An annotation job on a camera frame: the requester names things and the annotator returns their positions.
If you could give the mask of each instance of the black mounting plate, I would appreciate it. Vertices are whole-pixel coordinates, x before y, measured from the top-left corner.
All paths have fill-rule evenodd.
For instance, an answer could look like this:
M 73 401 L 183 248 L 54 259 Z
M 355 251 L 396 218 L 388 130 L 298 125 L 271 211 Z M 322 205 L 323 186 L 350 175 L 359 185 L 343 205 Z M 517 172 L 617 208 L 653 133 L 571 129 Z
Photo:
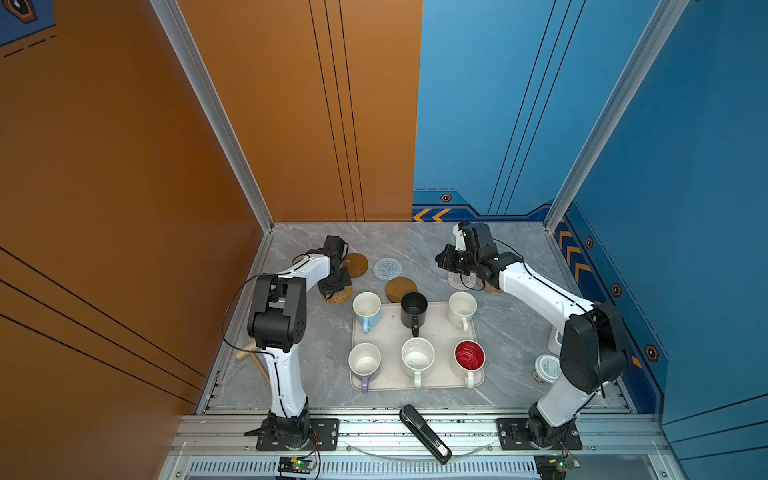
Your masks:
M 502 443 L 502 450 L 560 451 L 559 447 L 556 446 L 553 446 L 551 449 L 538 449 L 534 447 L 531 444 L 531 434 L 525 428 L 527 422 L 527 416 L 516 419 L 496 419 L 498 440 Z M 565 448 L 573 451 L 584 448 L 581 444 L 581 437 L 578 434 L 576 425 L 574 424 L 569 430 L 570 432 L 565 436 Z
M 317 449 L 321 452 L 336 450 L 339 441 L 339 419 L 310 418 L 310 436 L 317 434 Z M 311 452 L 314 448 L 313 441 L 309 441 L 301 449 L 292 450 L 280 441 L 270 442 L 265 432 L 259 433 L 259 441 L 256 442 L 256 450 L 260 452 Z

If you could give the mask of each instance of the robotic arm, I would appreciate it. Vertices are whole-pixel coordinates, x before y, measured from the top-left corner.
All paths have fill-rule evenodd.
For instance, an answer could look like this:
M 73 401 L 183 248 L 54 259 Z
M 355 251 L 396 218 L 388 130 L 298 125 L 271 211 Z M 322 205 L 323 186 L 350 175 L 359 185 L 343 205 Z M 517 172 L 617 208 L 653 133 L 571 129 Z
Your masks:
M 306 330 L 306 292 L 317 284 L 320 293 L 330 298 L 352 285 L 349 271 L 341 266 L 346 245 L 329 235 L 323 248 L 309 250 L 288 270 L 256 278 L 247 331 L 264 353 L 272 386 L 270 413 L 258 430 L 289 448 L 306 444 L 310 434 L 297 354 Z
M 630 365 L 621 314 L 612 305 L 593 305 L 538 275 L 517 253 L 499 253 L 485 223 L 454 227 L 455 247 L 446 245 L 435 260 L 443 269 L 469 275 L 518 297 L 563 335 L 562 375 L 528 411 L 528 431 L 539 448 L 559 445 L 575 414 L 605 382 Z

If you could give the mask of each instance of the yellow chevron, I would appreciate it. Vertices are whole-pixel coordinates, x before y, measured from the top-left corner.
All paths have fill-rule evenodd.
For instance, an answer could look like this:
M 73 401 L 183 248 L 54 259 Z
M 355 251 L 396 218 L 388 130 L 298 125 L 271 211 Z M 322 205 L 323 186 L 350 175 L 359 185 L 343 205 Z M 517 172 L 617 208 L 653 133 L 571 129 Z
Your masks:
M 442 222 L 442 218 L 440 218 L 440 217 L 442 217 L 444 214 L 448 213 L 449 211 L 451 211 L 451 209 L 450 209 L 450 208 L 446 208 L 445 210 L 443 210 L 443 211 L 442 211 L 442 212 L 440 212 L 439 214 L 437 214 L 437 215 L 435 215 L 434 217 L 432 217 L 432 219 L 433 219 L 435 222 Z
M 560 232 L 560 250 L 563 250 L 563 237 L 573 237 L 573 234 L 565 230 Z
M 568 266 L 571 266 L 571 253 L 581 253 L 581 250 L 579 250 L 578 247 L 568 247 L 566 250 L 568 251 L 568 255 L 565 257 L 565 262 Z
M 423 214 L 426 214 L 426 213 L 427 213 L 427 212 L 429 212 L 430 210 L 431 210 L 431 208 L 425 208 L 424 210 L 422 210 L 422 211 L 418 212 L 418 213 L 417 213 L 417 214 L 416 214 L 416 215 L 413 217 L 413 220 L 416 220 L 417 222 L 423 222 L 424 220 L 422 220 L 422 215 L 423 215 Z
M 576 283 L 578 283 L 579 270 L 586 270 L 588 272 L 592 271 L 592 269 L 588 265 L 584 265 L 583 263 L 576 262 L 576 273 L 574 274 L 574 276 L 576 277 Z

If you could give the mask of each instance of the orange wall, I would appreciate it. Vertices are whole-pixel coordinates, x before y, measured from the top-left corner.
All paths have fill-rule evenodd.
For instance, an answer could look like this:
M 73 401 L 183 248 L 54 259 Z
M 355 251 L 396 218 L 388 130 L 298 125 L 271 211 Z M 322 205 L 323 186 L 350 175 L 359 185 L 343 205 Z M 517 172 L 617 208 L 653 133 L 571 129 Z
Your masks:
M 410 220 L 421 1 L 180 5 L 275 221 Z
M 153 478 L 261 231 L 149 2 L 55 14 L 0 57 L 0 457 L 9 478 Z

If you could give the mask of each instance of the round wooden coaster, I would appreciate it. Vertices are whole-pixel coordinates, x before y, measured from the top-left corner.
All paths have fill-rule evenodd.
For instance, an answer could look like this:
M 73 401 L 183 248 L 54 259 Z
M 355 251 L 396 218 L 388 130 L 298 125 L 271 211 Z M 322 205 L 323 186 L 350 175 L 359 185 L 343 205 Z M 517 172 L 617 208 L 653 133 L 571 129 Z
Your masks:
M 350 298 L 352 298 L 352 285 L 347 286 L 347 288 L 341 292 L 334 293 L 333 296 L 329 299 L 323 298 L 323 300 L 333 305 L 339 305 L 340 303 L 346 302 Z
M 418 290 L 419 289 L 416 288 L 416 284 L 413 283 L 413 280 L 405 278 L 404 276 L 398 276 L 386 284 L 384 293 L 386 293 L 386 297 L 390 302 L 400 303 L 406 293 L 416 292 Z
M 357 278 L 368 271 L 368 259 L 359 253 L 349 253 L 341 266 L 345 266 L 349 270 L 351 278 Z

